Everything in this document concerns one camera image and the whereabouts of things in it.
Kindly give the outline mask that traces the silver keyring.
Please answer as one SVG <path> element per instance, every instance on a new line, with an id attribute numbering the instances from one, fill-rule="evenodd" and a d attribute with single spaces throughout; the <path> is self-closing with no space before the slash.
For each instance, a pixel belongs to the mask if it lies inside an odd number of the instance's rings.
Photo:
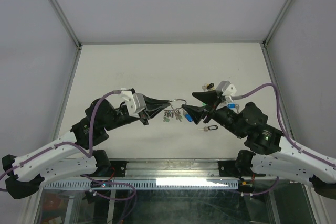
<path id="1" fill-rule="evenodd" d="M 187 105 L 187 101 L 185 99 L 173 99 L 169 101 L 169 105 L 172 108 L 177 109 L 177 108 L 181 108 L 182 105 Z"/>

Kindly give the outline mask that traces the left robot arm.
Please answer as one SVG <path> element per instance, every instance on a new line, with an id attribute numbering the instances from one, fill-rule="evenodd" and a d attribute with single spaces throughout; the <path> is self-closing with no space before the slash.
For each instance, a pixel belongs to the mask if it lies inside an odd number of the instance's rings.
<path id="1" fill-rule="evenodd" d="M 171 105 L 169 100 L 149 98 L 134 89 L 113 90 L 94 100 L 86 116 L 64 135 L 22 156 L 2 158 L 1 179 L 14 199 L 22 199 L 46 184 L 80 175 L 104 176 L 111 163 L 104 150 L 94 146 L 109 138 L 107 132 L 136 121 L 149 120 Z"/>

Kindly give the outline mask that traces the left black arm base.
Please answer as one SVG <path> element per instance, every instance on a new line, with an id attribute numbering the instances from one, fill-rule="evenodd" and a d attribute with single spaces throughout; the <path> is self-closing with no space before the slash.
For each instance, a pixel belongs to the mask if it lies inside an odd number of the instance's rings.
<path id="1" fill-rule="evenodd" d="M 91 174 L 91 177 L 125 177 L 128 162 L 126 160 L 109 160 L 98 165 L 97 170 Z"/>

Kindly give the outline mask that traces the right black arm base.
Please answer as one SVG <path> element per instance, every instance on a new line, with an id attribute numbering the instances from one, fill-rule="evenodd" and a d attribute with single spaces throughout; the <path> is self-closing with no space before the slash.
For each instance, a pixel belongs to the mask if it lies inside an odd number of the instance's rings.
<path id="1" fill-rule="evenodd" d="M 218 163 L 218 171 L 220 177 L 266 177 L 266 174 L 255 173 L 251 170 L 251 161 L 238 160 L 220 160 Z"/>

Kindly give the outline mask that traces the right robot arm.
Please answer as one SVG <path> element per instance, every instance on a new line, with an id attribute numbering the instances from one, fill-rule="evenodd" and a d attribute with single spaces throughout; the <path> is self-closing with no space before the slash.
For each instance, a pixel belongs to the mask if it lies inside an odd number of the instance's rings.
<path id="1" fill-rule="evenodd" d="M 314 189 L 315 193 L 335 199 L 335 159 L 323 156 L 291 139 L 283 129 L 267 123 L 253 102 L 236 112 L 230 105 L 239 96 L 219 91 L 194 92 L 193 97 L 204 106 L 184 104 L 195 124 L 210 120 L 244 140 L 246 149 L 239 151 L 233 174 L 242 179 L 251 175 L 271 175 L 299 182 Z"/>

